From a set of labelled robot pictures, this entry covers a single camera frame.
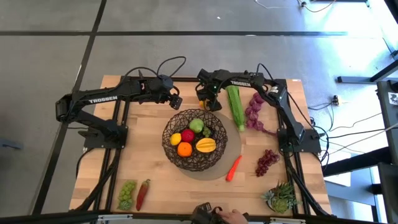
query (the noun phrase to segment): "orange carrot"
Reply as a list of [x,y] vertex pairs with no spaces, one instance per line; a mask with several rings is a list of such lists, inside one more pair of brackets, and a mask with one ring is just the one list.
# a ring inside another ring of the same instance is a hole
[[150,182],[149,179],[145,180],[141,184],[141,187],[139,188],[138,195],[137,195],[137,203],[136,203],[137,211],[139,211],[141,209],[142,203],[144,202],[145,195],[148,192],[149,182]]
[[240,155],[234,162],[234,165],[232,166],[232,168],[229,170],[227,176],[226,176],[226,181],[232,181],[232,179],[234,178],[234,174],[236,171],[236,168],[238,167],[239,161],[241,160],[242,155]]

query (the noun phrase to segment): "orange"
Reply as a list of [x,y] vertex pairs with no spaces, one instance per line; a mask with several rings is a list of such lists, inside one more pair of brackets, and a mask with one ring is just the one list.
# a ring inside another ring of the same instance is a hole
[[192,146],[187,142],[181,142],[177,148],[177,154],[181,157],[188,157],[192,155]]

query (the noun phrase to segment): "black wire bowl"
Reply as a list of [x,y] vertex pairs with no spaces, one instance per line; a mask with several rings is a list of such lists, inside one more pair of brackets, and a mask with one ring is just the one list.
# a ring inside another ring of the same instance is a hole
[[[192,155],[189,157],[180,157],[177,154],[177,146],[171,145],[170,137],[174,133],[181,133],[184,129],[188,129],[189,123],[195,118],[201,119],[205,126],[210,129],[211,135],[209,138],[216,141],[216,149],[208,153],[198,151],[196,149],[196,144],[199,140],[205,138],[205,136],[202,133],[195,133],[195,138],[191,142]],[[203,171],[214,166],[216,162],[221,159],[227,141],[226,130],[215,115],[204,110],[189,109],[174,115],[167,123],[163,131],[162,146],[167,158],[177,167],[189,171]]]

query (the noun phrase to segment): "yellow fruit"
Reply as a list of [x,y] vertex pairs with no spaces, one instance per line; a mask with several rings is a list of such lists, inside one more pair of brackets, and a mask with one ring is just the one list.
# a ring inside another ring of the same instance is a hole
[[216,149],[216,141],[211,138],[203,138],[197,143],[197,150],[200,152],[213,152]]
[[172,146],[176,146],[180,143],[181,141],[181,134],[180,133],[175,133],[172,134],[172,136],[170,137],[170,144]]

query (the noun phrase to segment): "cucumber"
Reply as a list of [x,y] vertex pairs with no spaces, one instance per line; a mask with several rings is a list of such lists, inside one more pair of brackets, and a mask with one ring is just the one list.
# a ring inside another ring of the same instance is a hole
[[244,112],[241,97],[239,96],[239,87],[227,86],[225,89],[228,92],[229,107],[231,108],[235,124],[239,131],[244,131]]

